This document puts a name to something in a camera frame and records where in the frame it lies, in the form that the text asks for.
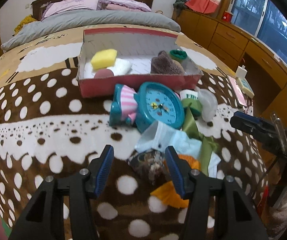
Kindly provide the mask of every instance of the patterned cloth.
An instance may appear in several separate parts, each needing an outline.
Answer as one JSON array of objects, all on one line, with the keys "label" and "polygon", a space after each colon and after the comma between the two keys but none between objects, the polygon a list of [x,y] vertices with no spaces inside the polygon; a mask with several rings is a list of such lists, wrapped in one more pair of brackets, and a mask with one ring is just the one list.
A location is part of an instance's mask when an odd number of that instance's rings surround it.
[{"label": "patterned cloth", "polygon": [[[187,209],[165,206],[150,196],[165,181],[152,186],[126,163],[139,132],[136,128],[109,127],[112,97],[83,99],[80,95],[75,77],[84,28],[48,35],[0,58],[0,216],[13,227],[46,176],[71,175],[111,144],[115,159],[106,188],[98,200],[91,201],[101,239],[178,239]],[[186,36],[177,35],[177,44],[189,49],[190,55],[194,51],[211,55]],[[220,146],[217,177],[234,176],[248,194],[265,166],[253,138],[229,124],[237,102],[228,80],[217,70],[202,70],[210,74],[205,72],[198,86],[214,93],[218,110],[212,122],[199,118],[198,129],[213,136]],[[266,180],[259,184],[256,203],[264,185]],[[69,200],[65,198],[64,203],[65,236],[70,239]],[[209,236],[214,225],[213,206],[211,203]]]}]

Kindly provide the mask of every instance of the blue gripper pad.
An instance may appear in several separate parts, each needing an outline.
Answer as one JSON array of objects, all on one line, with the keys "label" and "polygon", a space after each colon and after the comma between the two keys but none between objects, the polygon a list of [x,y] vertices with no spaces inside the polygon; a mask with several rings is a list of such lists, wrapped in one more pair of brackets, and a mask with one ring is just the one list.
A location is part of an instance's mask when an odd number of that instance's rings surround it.
[{"label": "blue gripper pad", "polygon": [[178,157],[175,149],[168,146],[165,150],[166,162],[175,190],[182,199],[189,199],[194,192],[194,183],[190,180],[191,167],[186,160]]},{"label": "blue gripper pad", "polygon": [[111,145],[106,145],[101,155],[93,159],[89,165],[93,182],[95,183],[93,193],[96,197],[103,192],[106,181],[114,159],[114,151]]}]

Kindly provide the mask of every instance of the pillow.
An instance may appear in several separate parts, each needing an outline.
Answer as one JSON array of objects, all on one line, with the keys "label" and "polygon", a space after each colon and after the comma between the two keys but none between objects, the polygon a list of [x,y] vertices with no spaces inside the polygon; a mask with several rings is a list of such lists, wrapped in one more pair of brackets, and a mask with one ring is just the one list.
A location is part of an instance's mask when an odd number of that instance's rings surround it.
[{"label": "pillow", "polygon": [[130,9],[125,6],[120,6],[116,4],[108,4],[106,10],[113,10],[113,11],[133,11],[133,12],[144,12],[140,9]]},{"label": "pillow", "polygon": [[70,10],[96,10],[98,6],[98,1],[99,0],[63,0],[61,2],[51,3],[47,6],[46,10],[42,14],[42,20],[51,15]]},{"label": "pillow", "polygon": [[125,6],[129,9],[139,9],[144,12],[151,12],[151,9],[148,5],[143,2],[137,2],[135,0],[101,0],[103,4],[115,4],[120,6]]}]

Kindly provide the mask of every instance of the red container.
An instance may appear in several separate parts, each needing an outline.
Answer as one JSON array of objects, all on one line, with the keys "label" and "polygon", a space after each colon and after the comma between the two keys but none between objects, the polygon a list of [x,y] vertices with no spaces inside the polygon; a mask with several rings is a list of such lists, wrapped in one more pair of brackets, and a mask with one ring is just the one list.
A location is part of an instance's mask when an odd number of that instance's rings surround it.
[{"label": "red container", "polygon": [[229,23],[231,22],[232,17],[233,17],[233,14],[231,12],[225,11],[221,19]]}]

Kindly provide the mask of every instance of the orange cloth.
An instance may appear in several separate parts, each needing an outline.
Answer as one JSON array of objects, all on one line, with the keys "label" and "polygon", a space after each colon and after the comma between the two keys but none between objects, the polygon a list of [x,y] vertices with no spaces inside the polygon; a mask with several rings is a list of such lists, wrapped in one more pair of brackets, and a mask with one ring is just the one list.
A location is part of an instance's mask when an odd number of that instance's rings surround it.
[{"label": "orange cloth", "polygon": [[[178,154],[180,159],[186,160],[192,169],[200,170],[200,163],[195,158]],[[181,197],[176,193],[175,187],[172,181],[165,183],[164,185],[160,186],[156,190],[150,193],[150,195],[157,197],[162,201],[163,204],[174,207],[174,208],[186,208],[188,207],[189,200],[183,200]]]}]

